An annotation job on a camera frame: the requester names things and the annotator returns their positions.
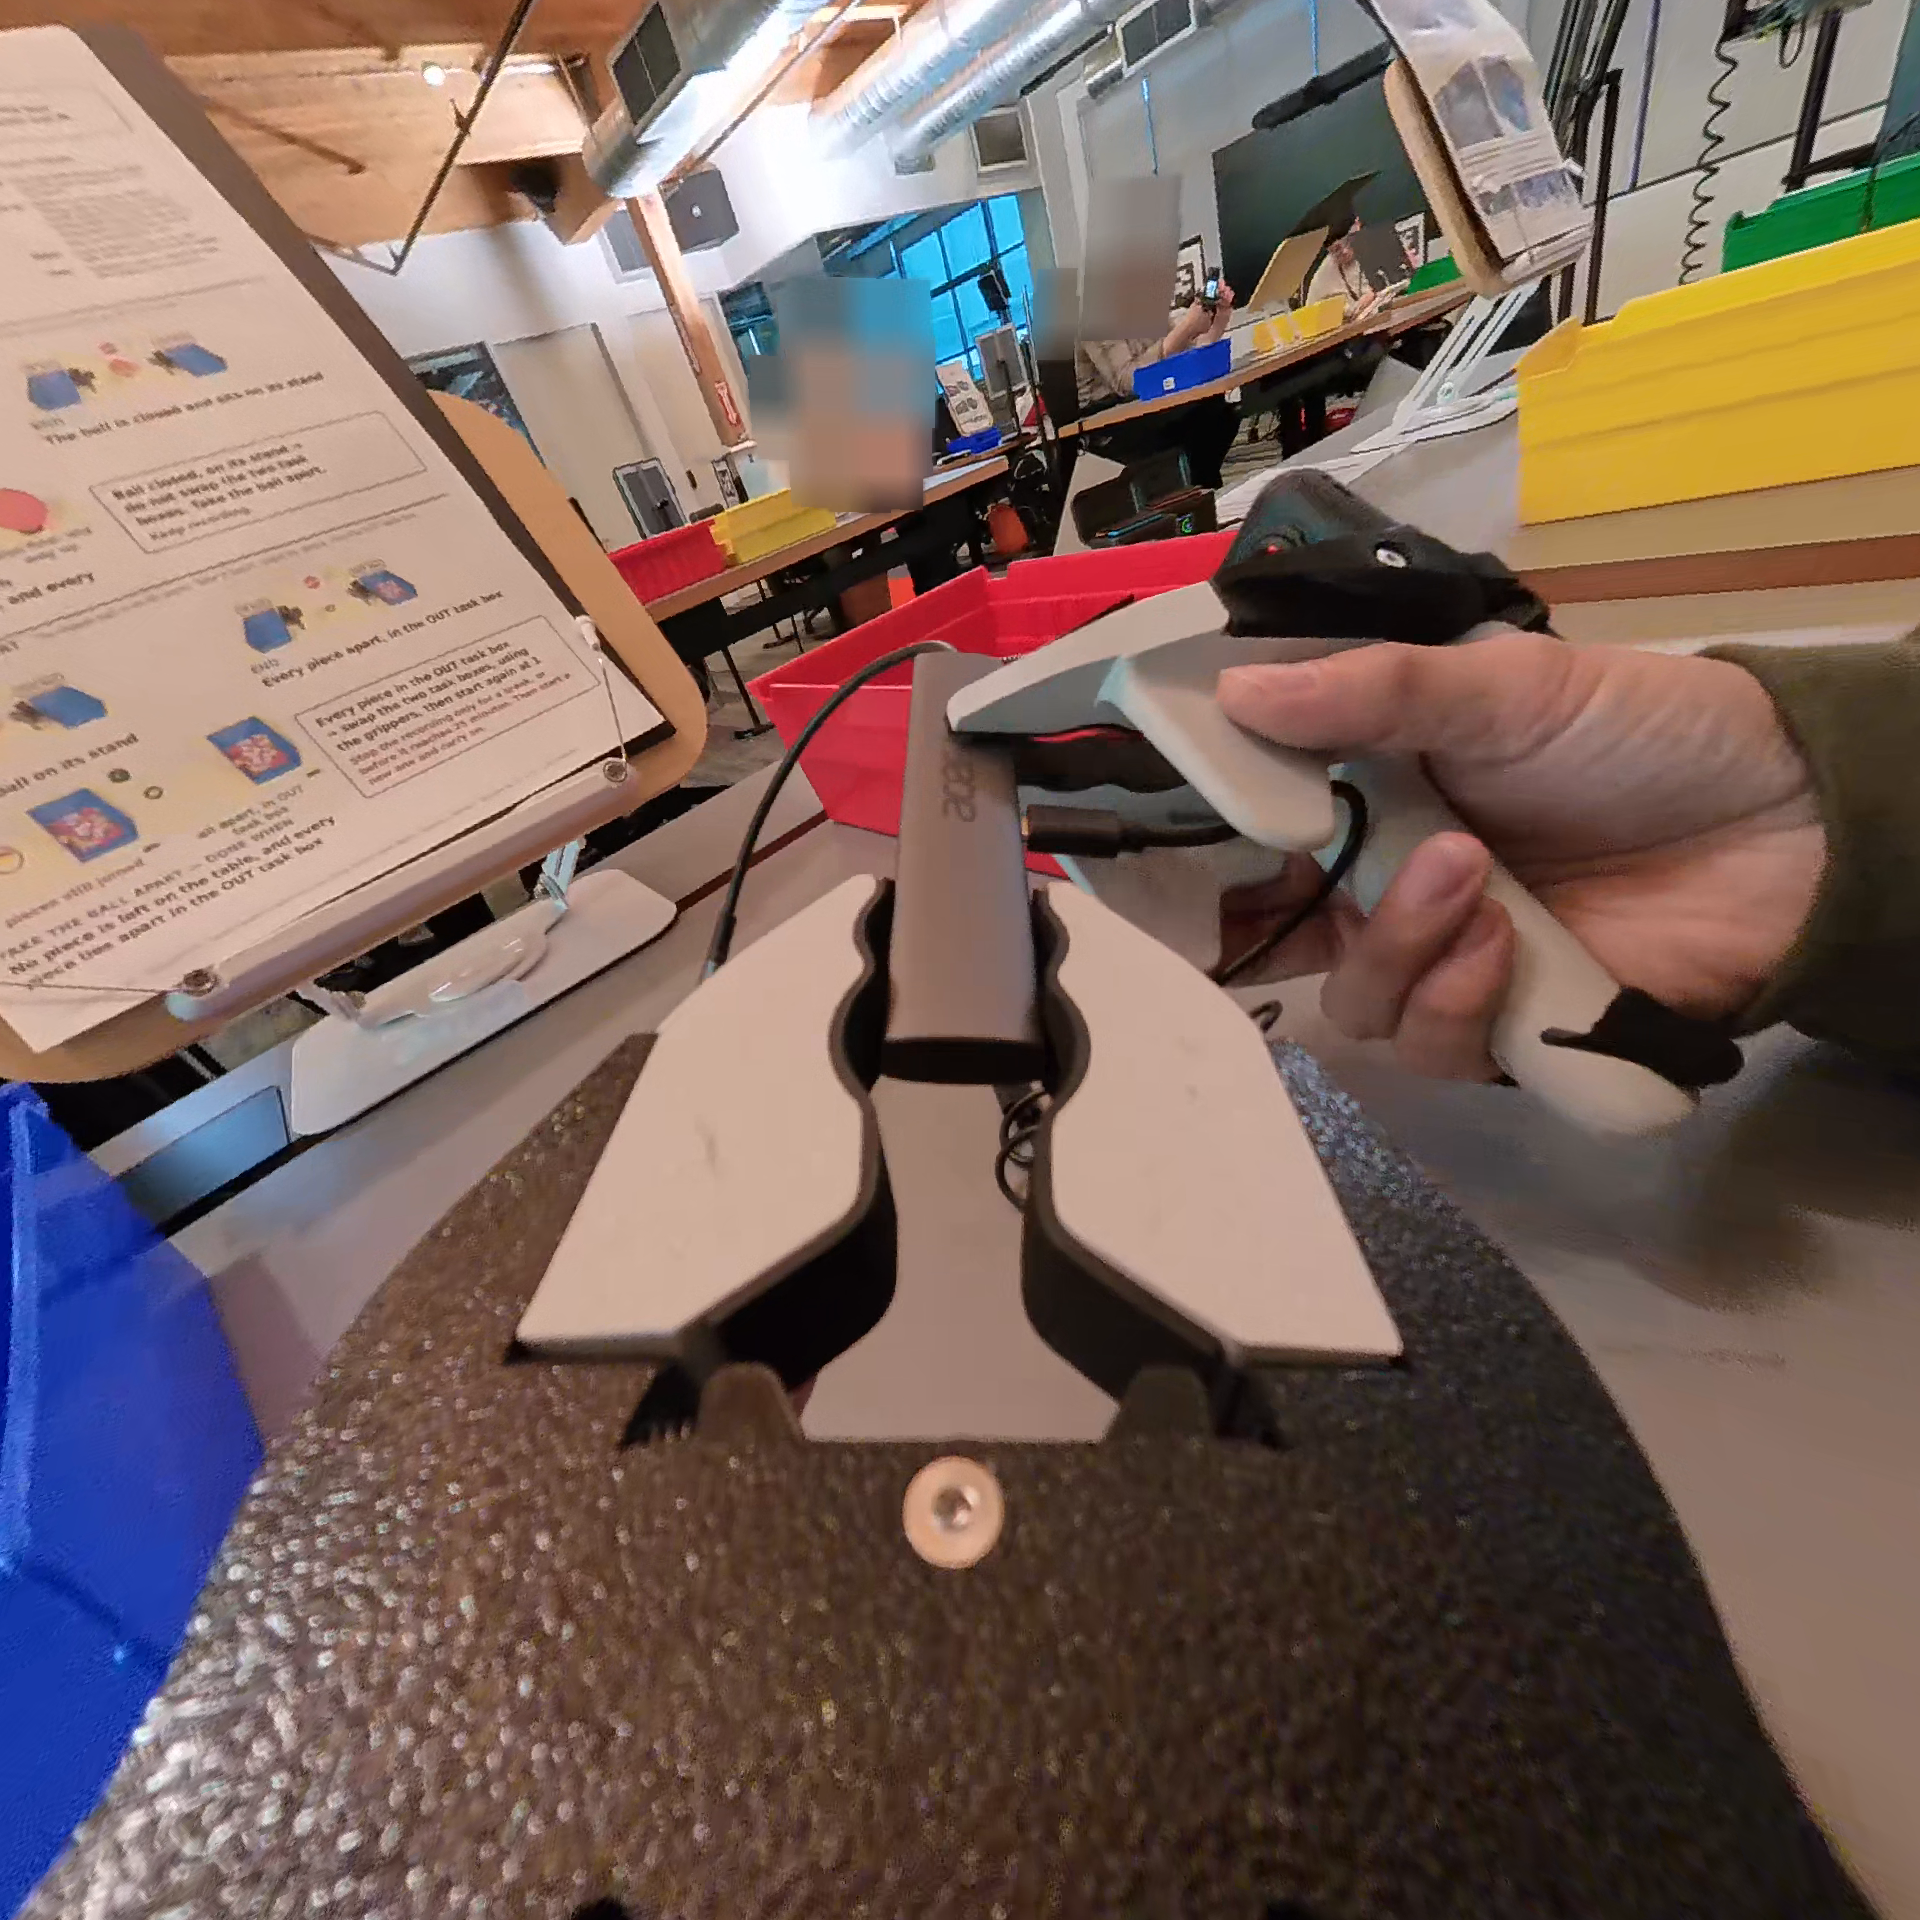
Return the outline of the silver spiral duct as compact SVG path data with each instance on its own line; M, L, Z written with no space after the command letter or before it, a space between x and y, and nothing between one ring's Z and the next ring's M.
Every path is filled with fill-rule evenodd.
M876 140L899 174L1026 82L1105 33L1132 1L925 1L900 32L818 101L813 150L848 158Z

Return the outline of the wooden table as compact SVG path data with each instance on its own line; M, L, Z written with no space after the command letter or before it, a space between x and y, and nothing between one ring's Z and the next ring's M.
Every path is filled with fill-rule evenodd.
M900 529L900 536L916 533L923 522L932 522L942 514L952 517L946 509L953 501L1001 480L1012 466L1010 452L1012 449L1008 445L1000 445L970 455L961 462L938 464L932 476L923 481L922 502L916 508L841 517L835 526L813 529L798 538L771 544L765 551L749 552L746 559L738 559L700 583L649 598L645 600L645 608L657 624L665 624L670 617L678 617L692 608L701 608L712 600L724 600L730 592L741 592L749 585L776 578L781 572L790 572L808 559L830 556L840 546L883 538L892 529Z

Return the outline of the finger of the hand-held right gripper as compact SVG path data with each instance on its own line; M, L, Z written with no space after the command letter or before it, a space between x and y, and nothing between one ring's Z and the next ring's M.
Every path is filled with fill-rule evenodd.
M1163 640L1110 665L1100 702L1116 709L1237 834L1315 852L1337 830L1328 756L1238 726L1219 676L1243 665L1322 656L1322 640Z
M1160 736L1144 722L1141 685L1196 685L1205 668L1245 660L1245 638L1210 583L1110 608L1041 648L955 690L946 706L961 738L1046 738L1089 729Z

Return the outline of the black electronic device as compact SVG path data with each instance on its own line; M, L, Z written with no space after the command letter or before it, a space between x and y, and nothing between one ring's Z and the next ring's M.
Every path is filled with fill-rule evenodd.
M1216 494L1197 486L1184 449L1163 449L1073 490L1068 522L1083 548L1216 533Z

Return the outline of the person's right hand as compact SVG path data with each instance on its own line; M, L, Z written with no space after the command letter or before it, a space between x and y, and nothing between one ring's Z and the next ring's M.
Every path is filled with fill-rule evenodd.
M1520 942L1488 898L1505 866L1628 989L1733 1022L1763 996L1826 864L1817 792L1740 665L1488 631L1228 670L1237 726L1297 752L1412 756L1462 822L1425 838L1376 908L1331 908L1280 976L1323 976L1348 1040L1412 1072L1497 1076Z

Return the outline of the white clipboard stand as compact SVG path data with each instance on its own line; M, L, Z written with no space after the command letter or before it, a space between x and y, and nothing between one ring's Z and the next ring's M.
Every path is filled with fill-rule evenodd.
M677 913L634 874L590 871L564 895L538 895L326 1015L292 1047L290 1137L334 1134L388 1104L657 942Z
M1520 404L1520 359L1548 334L1550 321L1546 279L1499 300L1476 297L1396 404L1388 441L1456 438L1510 418Z

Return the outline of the silver rectangular duct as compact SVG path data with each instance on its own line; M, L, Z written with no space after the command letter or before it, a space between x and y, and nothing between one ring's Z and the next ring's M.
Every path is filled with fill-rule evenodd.
M846 14L828 1L641 4L608 48L608 101L584 141L590 182L606 201L638 201L698 170Z

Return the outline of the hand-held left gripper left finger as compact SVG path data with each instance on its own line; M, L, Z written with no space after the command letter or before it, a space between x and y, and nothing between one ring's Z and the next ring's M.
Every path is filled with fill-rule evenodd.
M515 1341L798 1386L883 1319L897 1207L873 1108L894 884L841 881L657 1031Z

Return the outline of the green plastic bin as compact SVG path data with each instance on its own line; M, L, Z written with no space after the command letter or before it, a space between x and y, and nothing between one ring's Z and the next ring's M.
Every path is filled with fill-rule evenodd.
M1760 212L1738 212L1721 236L1720 268L1740 271L1760 262L1825 248L1856 232L1917 220L1917 152L1803 184Z

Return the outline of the person's right forearm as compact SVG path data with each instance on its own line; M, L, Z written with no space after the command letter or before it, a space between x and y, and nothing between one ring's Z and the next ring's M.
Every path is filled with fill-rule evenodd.
M1905 1076L1917 1072L1917 638L1721 642L1808 768L1826 838L1802 927L1745 1032L1788 1023Z

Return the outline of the brown clipboard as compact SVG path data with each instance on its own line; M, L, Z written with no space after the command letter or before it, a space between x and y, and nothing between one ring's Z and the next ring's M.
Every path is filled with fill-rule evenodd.
M1476 297L1525 292L1554 271L1577 265L1593 240L1593 216L1573 194L1573 225L1544 242L1525 242L1518 253L1497 248L1481 208L1425 101L1411 63L1400 56L1384 77L1384 98L1400 135L1400 143L1428 201L1428 208L1452 244L1460 279Z

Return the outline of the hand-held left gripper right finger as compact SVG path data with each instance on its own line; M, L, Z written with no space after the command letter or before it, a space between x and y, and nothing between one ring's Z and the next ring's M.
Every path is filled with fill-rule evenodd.
M1034 1134L1021 1297L1113 1400L1149 1369L1230 1407L1264 1367L1404 1357L1264 1031L1101 901L1036 898L1051 1064Z

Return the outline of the grey usb hub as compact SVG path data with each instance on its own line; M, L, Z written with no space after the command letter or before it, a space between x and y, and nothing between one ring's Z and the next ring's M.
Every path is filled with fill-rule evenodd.
M906 1082L1008 1088L1045 1064L1016 769L948 725L953 694L995 665L914 660L880 1042L883 1072Z

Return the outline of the red plastic bin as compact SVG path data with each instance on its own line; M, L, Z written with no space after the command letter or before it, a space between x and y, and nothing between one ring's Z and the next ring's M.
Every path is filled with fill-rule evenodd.
M712 519L643 536L611 551L608 557L645 606L721 578L730 569L730 552L716 538Z
M1220 529L1019 559L1004 574L973 566L764 672L749 690L781 742L793 742L873 657L922 640L1000 660L1026 656L1117 606L1205 583L1233 538L1233 529ZM899 665L859 688L802 753L800 768L830 820L899 831L910 680L913 670Z

